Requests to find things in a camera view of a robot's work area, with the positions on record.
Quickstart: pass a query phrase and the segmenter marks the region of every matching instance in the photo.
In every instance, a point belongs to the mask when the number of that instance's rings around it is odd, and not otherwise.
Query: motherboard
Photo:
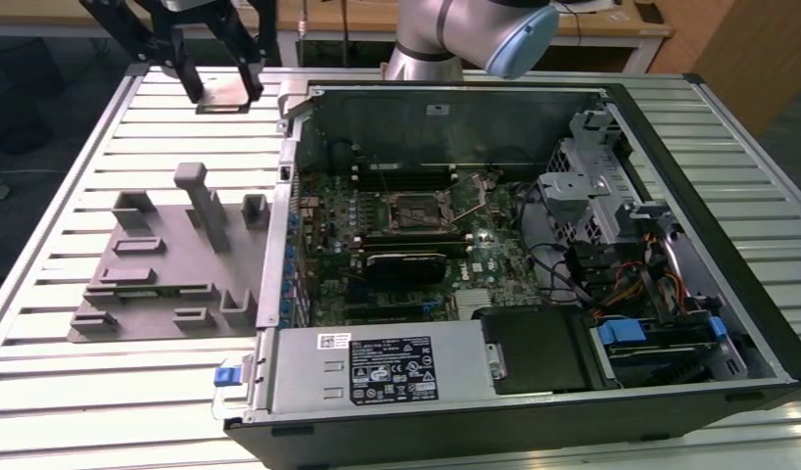
[[[485,167],[355,170],[301,176],[314,326],[541,303],[517,221],[530,183]]]

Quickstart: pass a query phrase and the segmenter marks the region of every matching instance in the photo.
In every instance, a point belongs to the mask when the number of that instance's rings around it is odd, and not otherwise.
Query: green circuit board
[[[449,208],[454,223],[437,226],[426,211],[414,211],[419,226],[398,227],[391,201],[425,198],[431,193],[362,192],[345,178],[322,173],[302,176],[302,216],[306,223],[306,253],[313,266],[313,324],[335,326],[351,324],[346,311],[353,306],[430,306],[429,320],[457,320],[454,302],[457,290],[486,289],[494,306],[522,306],[541,303],[541,287],[527,264],[514,219],[515,187],[509,183],[483,194],[479,206],[478,190],[473,189],[478,171],[459,171],[458,191],[451,191]],[[403,230],[461,232],[471,234],[465,258],[449,258],[443,281],[414,290],[370,292],[367,299],[355,293],[366,283],[362,265],[373,255],[355,250],[355,237],[398,235]]]

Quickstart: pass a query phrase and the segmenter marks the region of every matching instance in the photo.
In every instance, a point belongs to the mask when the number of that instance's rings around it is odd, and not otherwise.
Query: aluminum table
[[[226,78],[227,69],[203,77]],[[254,338],[83,344],[70,320],[98,265],[120,190],[187,204],[172,172],[203,162],[224,202],[276,181],[278,89],[291,78],[379,79],[375,70],[271,70],[247,115],[196,115],[156,69],[124,77],[0,291],[0,468],[259,469],[212,417],[214,370]],[[489,80],[467,74],[469,80]],[[681,75],[535,73],[533,81],[618,81],[700,190],[801,335],[801,192],[704,84]],[[657,197],[654,180],[637,161]],[[230,388],[240,401],[244,388]],[[379,468],[662,470],[801,468],[801,400],[736,415],[680,439]]]

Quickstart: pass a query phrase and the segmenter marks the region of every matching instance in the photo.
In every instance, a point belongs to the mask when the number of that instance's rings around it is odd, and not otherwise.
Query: robotic arm
[[[260,98],[260,72],[278,40],[278,0],[250,0],[260,16],[252,36],[231,0],[135,0],[151,13],[154,30],[126,0],[80,0],[138,60],[174,73],[194,103],[206,90],[194,60],[184,52],[182,26],[204,24],[224,44],[240,72],[248,104]],[[518,78],[545,53],[559,25],[550,0],[401,0],[398,45],[390,80],[462,80],[462,60],[490,74]]]
[[[559,27],[550,0],[401,0],[390,80],[462,80],[462,59],[519,78]]]
[[[184,51],[182,26],[204,24],[238,66],[248,103],[260,98],[264,87],[259,75],[268,52],[276,48],[278,0],[250,0],[262,25],[255,37],[240,21],[231,0],[136,0],[151,14],[154,30],[144,26],[126,0],[80,2],[132,57],[160,65],[178,76],[194,103],[210,98],[210,93]]]

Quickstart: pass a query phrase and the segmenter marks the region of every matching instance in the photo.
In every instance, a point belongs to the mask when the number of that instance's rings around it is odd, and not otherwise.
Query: power supply label
[[[431,337],[350,342],[350,400],[355,405],[437,399]]]

